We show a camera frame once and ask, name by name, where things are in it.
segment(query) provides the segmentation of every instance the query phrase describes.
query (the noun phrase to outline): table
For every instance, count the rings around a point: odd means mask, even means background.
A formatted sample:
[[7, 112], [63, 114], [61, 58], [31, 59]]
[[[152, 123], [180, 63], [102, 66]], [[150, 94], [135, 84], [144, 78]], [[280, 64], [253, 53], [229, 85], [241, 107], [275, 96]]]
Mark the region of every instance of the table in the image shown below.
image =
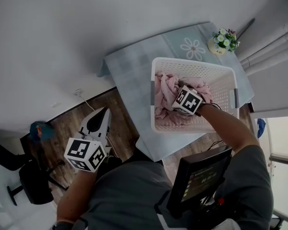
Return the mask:
[[158, 161], [195, 141], [203, 134], [158, 134], [151, 129], [151, 64], [156, 57], [182, 58], [231, 67], [238, 84], [239, 107], [254, 96], [250, 82], [233, 53], [212, 54], [207, 41], [217, 31], [213, 23], [188, 26], [127, 46], [104, 58], [98, 76], [111, 74], [126, 109], [140, 134], [136, 147]]

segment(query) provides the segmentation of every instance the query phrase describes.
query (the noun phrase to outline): white laundry basket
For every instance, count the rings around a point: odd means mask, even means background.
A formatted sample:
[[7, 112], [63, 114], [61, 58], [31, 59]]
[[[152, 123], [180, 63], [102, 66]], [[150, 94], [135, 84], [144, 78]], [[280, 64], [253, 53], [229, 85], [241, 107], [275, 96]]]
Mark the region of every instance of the white laundry basket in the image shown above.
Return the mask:
[[203, 117], [198, 116], [188, 125], [155, 125], [155, 75], [163, 72], [177, 75], [179, 78], [203, 78], [210, 85], [213, 102], [223, 111], [239, 118], [237, 81], [231, 68], [200, 61], [158, 57], [153, 60], [151, 75], [151, 126], [155, 132], [184, 134], [215, 132]]

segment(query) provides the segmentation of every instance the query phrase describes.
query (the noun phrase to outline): pink cloth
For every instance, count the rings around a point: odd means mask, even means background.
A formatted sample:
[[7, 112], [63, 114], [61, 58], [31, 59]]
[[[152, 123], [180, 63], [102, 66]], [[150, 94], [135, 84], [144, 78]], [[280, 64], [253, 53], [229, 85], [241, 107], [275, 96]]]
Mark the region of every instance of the pink cloth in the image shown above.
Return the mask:
[[155, 124], [166, 126], [187, 125], [196, 115], [184, 115], [179, 112], [173, 112], [172, 105], [178, 95], [178, 83], [181, 85], [190, 85], [202, 95], [205, 102], [212, 100], [210, 86], [202, 78], [181, 78], [174, 75], [155, 76]]

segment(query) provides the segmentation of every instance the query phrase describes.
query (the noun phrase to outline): chair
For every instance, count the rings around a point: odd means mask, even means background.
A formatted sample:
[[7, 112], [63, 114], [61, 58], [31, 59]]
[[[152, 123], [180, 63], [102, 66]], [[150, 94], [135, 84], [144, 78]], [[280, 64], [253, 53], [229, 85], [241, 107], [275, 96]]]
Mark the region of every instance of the chair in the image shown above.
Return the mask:
[[59, 161], [55, 167], [47, 169], [42, 161], [43, 154], [43, 149], [37, 151], [38, 165], [36, 159], [32, 155], [14, 155], [0, 145], [0, 165], [12, 171], [21, 168], [19, 170], [21, 186], [14, 190], [11, 190], [11, 188], [7, 186], [8, 193], [14, 205], [17, 205], [14, 196], [22, 190], [25, 191], [32, 204], [41, 205], [51, 202], [53, 196], [48, 181], [63, 190], [68, 189], [50, 177], [50, 174], [58, 166], [65, 165], [65, 162]]

